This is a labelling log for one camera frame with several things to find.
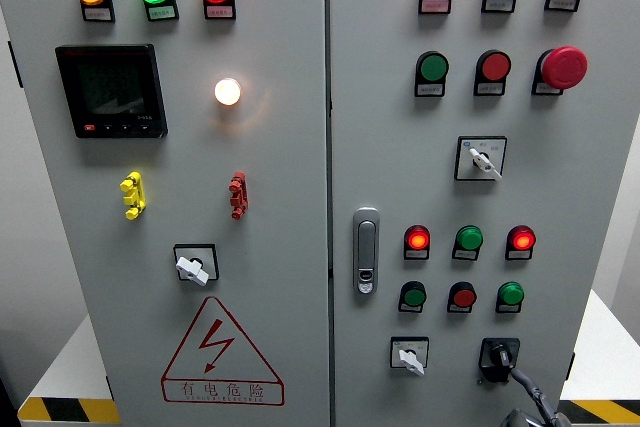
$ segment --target white switch handle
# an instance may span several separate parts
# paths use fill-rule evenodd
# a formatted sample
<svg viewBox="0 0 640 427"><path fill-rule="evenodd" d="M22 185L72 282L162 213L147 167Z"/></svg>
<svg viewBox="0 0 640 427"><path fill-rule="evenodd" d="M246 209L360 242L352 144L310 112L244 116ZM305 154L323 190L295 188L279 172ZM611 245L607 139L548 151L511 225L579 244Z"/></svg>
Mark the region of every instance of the white switch handle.
<svg viewBox="0 0 640 427"><path fill-rule="evenodd" d="M500 172L496 170L486 155L481 154L473 147L469 147L469 153L473 157L473 163L476 164L480 170L493 177L493 180L502 180L502 175L500 175Z"/></svg>
<svg viewBox="0 0 640 427"><path fill-rule="evenodd" d="M409 372L416 374L417 376L424 377L424 367L422 367L422 364L418 362L416 354L413 352L407 352L406 350L400 350L398 353L400 354L400 360Z"/></svg>
<svg viewBox="0 0 640 427"><path fill-rule="evenodd" d="M181 274L186 275L189 280L202 287L209 280L209 274L202 270L202 264L197 260L187 260L184 257L180 257L176 263L176 269Z"/></svg>

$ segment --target yellow terminal connector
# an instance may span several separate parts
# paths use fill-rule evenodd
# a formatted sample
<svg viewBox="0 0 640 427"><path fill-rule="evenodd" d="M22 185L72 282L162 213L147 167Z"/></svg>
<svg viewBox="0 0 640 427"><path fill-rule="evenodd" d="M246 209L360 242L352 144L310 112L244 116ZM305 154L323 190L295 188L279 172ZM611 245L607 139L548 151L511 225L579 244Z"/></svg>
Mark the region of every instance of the yellow terminal connector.
<svg viewBox="0 0 640 427"><path fill-rule="evenodd" d="M131 172L121 183L120 190L124 192L124 205L131 208L125 213L125 217L129 220L135 220L147 206L142 187L142 176L139 172Z"/></svg>

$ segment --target hazard tape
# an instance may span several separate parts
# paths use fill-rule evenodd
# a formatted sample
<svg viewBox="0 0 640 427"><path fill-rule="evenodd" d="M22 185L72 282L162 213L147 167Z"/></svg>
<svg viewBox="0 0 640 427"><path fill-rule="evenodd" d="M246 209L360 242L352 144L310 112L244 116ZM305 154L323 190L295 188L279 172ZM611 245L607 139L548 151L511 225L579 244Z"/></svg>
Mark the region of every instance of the hazard tape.
<svg viewBox="0 0 640 427"><path fill-rule="evenodd" d="M640 424L640 400L561 400L558 411L573 424Z"/></svg>
<svg viewBox="0 0 640 427"><path fill-rule="evenodd" d="M35 422L120 423L118 409L111 399L29 397L18 411L18 418Z"/></svg>

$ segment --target white indicator light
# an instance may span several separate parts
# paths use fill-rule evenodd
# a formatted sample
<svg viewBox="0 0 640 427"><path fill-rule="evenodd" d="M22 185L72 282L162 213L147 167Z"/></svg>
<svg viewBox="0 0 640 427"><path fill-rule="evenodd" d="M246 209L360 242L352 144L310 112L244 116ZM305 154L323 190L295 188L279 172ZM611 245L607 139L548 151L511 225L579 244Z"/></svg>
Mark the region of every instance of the white indicator light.
<svg viewBox="0 0 640 427"><path fill-rule="evenodd" d="M233 105L240 99L240 84L235 79L222 79L216 84L216 100L224 105Z"/></svg>

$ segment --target warning sign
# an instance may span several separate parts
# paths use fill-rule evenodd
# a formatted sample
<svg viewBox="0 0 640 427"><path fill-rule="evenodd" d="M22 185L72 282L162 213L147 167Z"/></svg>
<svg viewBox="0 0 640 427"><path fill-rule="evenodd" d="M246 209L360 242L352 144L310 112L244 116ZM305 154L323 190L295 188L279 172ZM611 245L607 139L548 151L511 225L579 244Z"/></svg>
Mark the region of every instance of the warning sign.
<svg viewBox="0 0 640 427"><path fill-rule="evenodd" d="M217 297L207 297L162 376L167 402L284 405L284 383Z"/></svg>

